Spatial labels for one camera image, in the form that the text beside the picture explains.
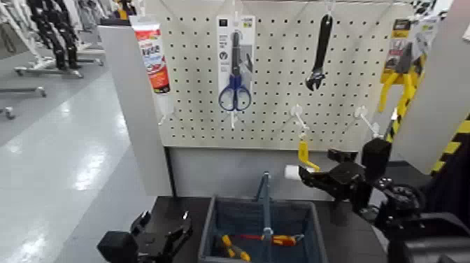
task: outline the pegboard hook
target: pegboard hook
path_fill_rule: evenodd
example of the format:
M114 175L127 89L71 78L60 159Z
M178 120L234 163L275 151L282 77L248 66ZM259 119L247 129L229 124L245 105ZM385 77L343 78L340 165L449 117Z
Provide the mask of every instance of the pegboard hook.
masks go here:
M325 0L325 8L327 9L327 15L330 17L333 17L332 13L335 4L336 0Z
M235 114L235 111L230 111L230 125L232 126L232 129L235 129L235 122L238 121L238 117Z
M290 109L290 115L292 117L297 118L296 124L302 127L302 129L310 129L310 127L307 126L305 122L302 120L302 118L300 117L300 115L302 114L302 111L303 111L302 107L299 104L297 104L296 106L293 106Z
M158 122L158 126L162 126L163 125L163 122L165 122L166 120L166 115L163 115L163 117L160 119L160 121Z
M360 106L358 108L356 108L356 111L354 112L354 118L356 118L357 120L359 119L362 119L367 127L371 130L372 132L372 137L373 138L383 138L383 135L380 135L378 133L378 131L380 130L380 125L378 125L377 122L374 122L372 125L371 123L369 122L368 119L366 119L366 115L367 115L367 108L366 106Z

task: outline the black table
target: black table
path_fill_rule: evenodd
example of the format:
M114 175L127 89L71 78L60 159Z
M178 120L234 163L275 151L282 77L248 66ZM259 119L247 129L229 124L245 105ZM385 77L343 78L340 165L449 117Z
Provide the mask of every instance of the black table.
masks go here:
M161 251L164 235L178 227L184 211L189 211L194 233L176 255L174 262L197 262L199 243L210 200L205 197L158 197L153 206L152 220L145 231L162 238L144 247L141 252L155 254ZM333 209L332 202L314 201L313 203L317 208L330 263L387 262L386 255L371 226L351 211L349 203L340 203L336 210ZM143 246L145 242L142 239L143 237L138 242Z

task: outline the white panel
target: white panel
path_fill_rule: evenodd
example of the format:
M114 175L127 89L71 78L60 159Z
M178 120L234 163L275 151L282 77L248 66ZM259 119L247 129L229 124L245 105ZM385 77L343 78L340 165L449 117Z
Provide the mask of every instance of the white panel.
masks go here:
M131 27L99 27L117 97L147 195L169 195L170 182L152 87Z
M325 5L301 1L245 1L257 18L253 103L239 113L235 129L218 105L215 17L229 13L220 1L147 1L161 17L176 113L160 127L162 142L176 147L294 150L299 128L289 112L304 107L312 150L359 150L367 127L355 108L374 112L380 72L396 18L411 14L404 3L338 2L325 59L327 78L315 92L304 85L315 60Z
M425 79L394 138L393 152L425 174L469 114L470 45L462 40L469 14L469 1L454 0L432 44Z

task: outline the white pegboard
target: white pegboard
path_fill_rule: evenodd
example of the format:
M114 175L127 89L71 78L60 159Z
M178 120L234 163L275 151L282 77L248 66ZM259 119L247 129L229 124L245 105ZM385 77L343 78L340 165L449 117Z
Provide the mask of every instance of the white pegboard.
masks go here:
M358 150L367 126L354 110L374 112L380 73L396 18L411 6L391 1L341 1L333 10L322 87L311 92L311 72L325 14L323 1L244 1L243 14L257 19L252 105L238 114L235 129L218 105L216 21L230 13L221 1L147 1L148 14L162 22L175 113L160 127L163 144L173 147L294 150L300 128L290 117L296 104L311 128L311 150Z

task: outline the glossy floor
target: glossy floor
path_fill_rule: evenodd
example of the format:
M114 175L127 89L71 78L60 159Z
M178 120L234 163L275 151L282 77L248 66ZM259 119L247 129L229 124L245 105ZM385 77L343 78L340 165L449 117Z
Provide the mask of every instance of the glossy floor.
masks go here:
M2 78L2 85L13 83L10 75ZM31 123L16 124L31 119L28 112L1 122L6 136L16 130L0 147L0 262L54 262L129 147L111 75L81 83L62 103L40 107L44 115ZM30 99L55 104L51 92ZM15 102L20 112L23 103Z

